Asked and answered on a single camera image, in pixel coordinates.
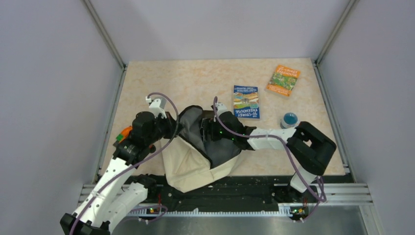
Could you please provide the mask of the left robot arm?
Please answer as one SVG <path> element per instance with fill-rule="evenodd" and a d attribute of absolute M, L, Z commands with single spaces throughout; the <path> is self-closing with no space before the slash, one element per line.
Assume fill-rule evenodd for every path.
<path fill-rule="evenodd" d="M 179 117 L 169 112 L 155 115 L 140 112 L 132 125 L 122 132 L 108 168 L 84 202 L 72 213 L 66 213 L 60 225 L 66 235 L 110 235 L 121 220 L 139 203 L 152 202 L 157 196 L 155 181 L 141 176 L 118 195 L 134 171 L 163 148 L 161 139 L 172 141 L 179 132 Z"/>

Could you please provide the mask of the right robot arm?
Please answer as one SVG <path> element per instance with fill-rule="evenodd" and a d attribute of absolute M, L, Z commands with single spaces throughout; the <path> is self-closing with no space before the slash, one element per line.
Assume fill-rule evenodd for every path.
<path fill-rule="evenodd" d="M 291 161 L 299 163 L 287 188 L 294 202 L 301 201 L 310 184 L 325 173 L 337 149 L 332 139 L 307 121 L 287 129 L 262 129 L 243 125 L 231 112 L 224 112 L 217 117 L 203 115 L 198 124 L 205 149 L 213 150 L 215 157 L 218 144 L 224 144 L 233 156 L 242 151 L 284 150 Z"/>

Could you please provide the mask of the blue and white booklet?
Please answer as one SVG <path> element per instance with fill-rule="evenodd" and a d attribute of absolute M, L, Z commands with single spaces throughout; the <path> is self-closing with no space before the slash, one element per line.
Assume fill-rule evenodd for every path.
<path fill-rule="evenodd" d="M 237 118 L 260 119 L 258 87 L 234 85 L 233 114 Z"/>

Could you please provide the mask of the orange paperback book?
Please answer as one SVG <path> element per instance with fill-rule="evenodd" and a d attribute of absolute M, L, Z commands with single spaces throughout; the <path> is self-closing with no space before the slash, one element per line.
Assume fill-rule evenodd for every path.
<path fill-rule="evenodd" d="M 284 65 L 278 65 L 268 81 L 265 91 L 290 97 L 301 72 Z"/>

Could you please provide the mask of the beige canvas backpack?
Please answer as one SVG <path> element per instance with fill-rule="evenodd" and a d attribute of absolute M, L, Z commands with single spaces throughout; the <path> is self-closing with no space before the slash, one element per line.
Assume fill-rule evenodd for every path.
<path fill-rule="evenodd" d="M 179 114 L 180 133 L 161 153 L 168 184 L 183 193 L 228 176 L 242 151 L 228 139 L 203 141 L 200 121 L 204 114 L 200 106 L 186 107 Z"/>

